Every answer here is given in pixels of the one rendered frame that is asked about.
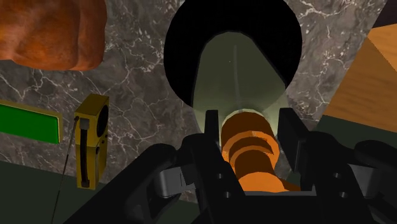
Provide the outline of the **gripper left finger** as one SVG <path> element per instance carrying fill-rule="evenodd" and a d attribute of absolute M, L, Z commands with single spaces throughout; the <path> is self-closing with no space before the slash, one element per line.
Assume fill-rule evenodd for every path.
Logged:
<path fill-rule="evenodd" d="M 180 149 L 154 144 L 64 224 L 156 224 L 186 190 L 198 195 L 191 224 L 244 222 L 245 194 L 219 150 L 218 112 L 205 113 L 205 131 Z"/>

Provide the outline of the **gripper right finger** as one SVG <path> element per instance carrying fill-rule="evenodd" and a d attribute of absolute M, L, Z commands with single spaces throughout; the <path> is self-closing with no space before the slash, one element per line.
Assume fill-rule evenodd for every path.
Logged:
<path fill-rule="evenodd" d="M 397 224 L 397 149 L 365 140 L 353 149 L 309 131 L 291 108 L 279 110 L 277 138 L 302 194 L 291 224 Z"/>

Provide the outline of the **orange-handled spatula with grey blade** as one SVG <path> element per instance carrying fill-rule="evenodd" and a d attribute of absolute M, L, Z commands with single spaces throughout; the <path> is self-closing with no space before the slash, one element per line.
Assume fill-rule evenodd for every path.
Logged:
<path fill-rule="evenodd" d="M 224 32 L 204 47 L 193 91 L 201 129 L 205 113 L 218 111 L 220 152 L 246 192 L 297 192 L 298 184 L 275 173 L 279 110 L 288 105 L 285 84 L 257 44 L 240 32 Z"/>

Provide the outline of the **yellow portable radio with antenna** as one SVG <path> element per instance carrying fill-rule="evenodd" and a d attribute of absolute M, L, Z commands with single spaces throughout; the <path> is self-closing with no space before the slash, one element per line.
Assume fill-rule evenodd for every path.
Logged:
<path fill-rule="evenodd" d="M 71 147 L 76 154 L 76 186 L 95 190 L 106 168 L 109 97 L 89 94 L 74 112 L 73 129 L 50 224 L 54 224 Z"/>

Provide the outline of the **orange wooden box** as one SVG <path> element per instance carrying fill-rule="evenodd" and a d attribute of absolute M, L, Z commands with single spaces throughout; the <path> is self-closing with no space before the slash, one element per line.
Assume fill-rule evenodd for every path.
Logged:
<path fill-rule="evenodd" d="M 397 24 L 369 32 L 324 114 L 397 132 Z"/>

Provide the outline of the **black round plate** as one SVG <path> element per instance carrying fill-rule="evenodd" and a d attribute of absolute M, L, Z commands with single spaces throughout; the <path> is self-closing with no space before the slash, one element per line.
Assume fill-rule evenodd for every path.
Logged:
<path fill-rule="evenodd" d="M 199 59 L 215 36 L 237 31 L 250 37 L 286 87 L 302 56 L 300 23 L 284 0 L 185 0 L 164 44 L 165 75 L 174 93 L 193 106 Z"/>

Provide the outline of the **green box with yellow rim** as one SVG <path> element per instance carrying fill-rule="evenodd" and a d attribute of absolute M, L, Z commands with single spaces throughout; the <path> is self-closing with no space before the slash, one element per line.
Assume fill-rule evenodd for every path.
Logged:
<path fill-rule="evenodd" d="M 0 132 L 59 144 L 63 140 L 63 119 L 56 111 L 0 99 Z"/>

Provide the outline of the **brown bread loaf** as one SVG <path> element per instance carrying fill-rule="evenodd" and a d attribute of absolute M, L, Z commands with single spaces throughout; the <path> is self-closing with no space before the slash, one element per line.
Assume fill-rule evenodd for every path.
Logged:
<path fill-rule="evenodd" d="M 106 0 L 0 0 L 0 60 L 51 71 L 101 64 Z"/>

